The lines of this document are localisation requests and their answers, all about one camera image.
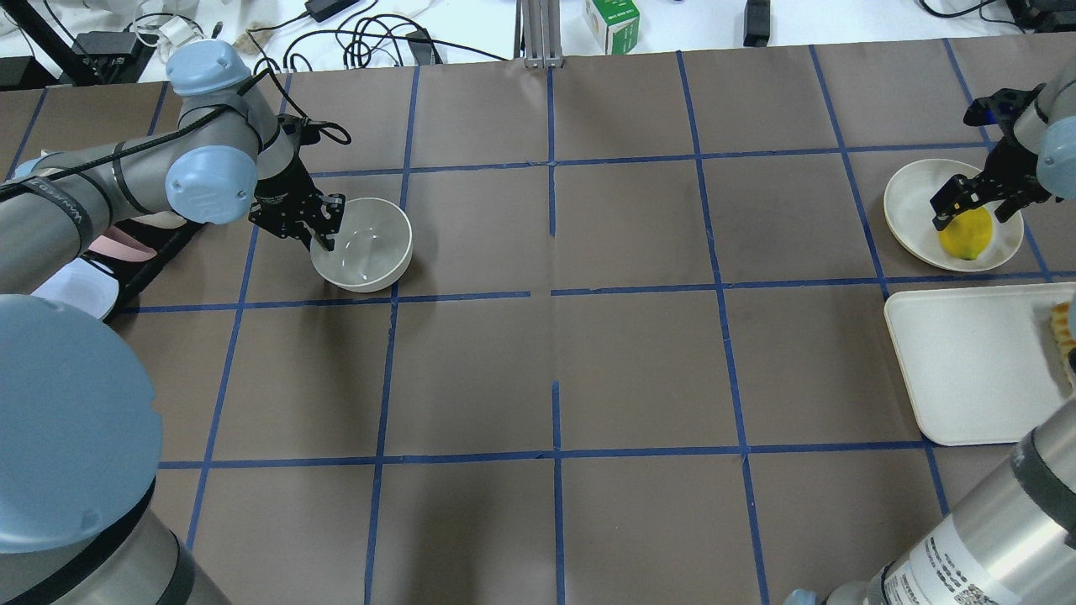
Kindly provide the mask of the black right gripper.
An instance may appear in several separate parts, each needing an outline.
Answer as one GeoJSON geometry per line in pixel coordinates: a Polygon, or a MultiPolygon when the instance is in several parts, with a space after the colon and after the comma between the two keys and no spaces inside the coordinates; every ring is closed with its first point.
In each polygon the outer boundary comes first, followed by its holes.
{"type": "Polygon", "coordinates": [[[996,211],[1020,211],[1049,202],[1052,194],[1036,174],[1038,156],[1019,143],[999,143],[988,153],[983,171],[972,179],[969,209],[1000,202],[996,211]]]}

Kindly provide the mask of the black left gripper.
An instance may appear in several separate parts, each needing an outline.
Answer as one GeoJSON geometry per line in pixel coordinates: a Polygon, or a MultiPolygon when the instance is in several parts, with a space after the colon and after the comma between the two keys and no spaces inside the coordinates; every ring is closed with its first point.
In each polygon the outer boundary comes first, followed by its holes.
{"type": "Polygon", "coordinates": [[[277,175],[257,182],[250,221],[280,239],[313,242],[335,251],[335,236],[345,214],[346,196],[324,194],[301,160],[291,160],[277,175]]]}

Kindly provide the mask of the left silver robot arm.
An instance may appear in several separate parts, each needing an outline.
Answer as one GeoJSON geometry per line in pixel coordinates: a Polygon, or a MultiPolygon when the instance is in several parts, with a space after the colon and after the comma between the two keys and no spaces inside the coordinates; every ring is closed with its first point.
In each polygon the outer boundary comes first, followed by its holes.
{"type": "Polygon", "coordinates": [[[3,183],[3,292],[29,294],[116,223],[165,211],[334,249],[345,196],[321,192],[299,154],[315,122],[274,113],[221,39],[176,50],[166,76],[183,103],[173,133],[49,154],[3,183]]]}

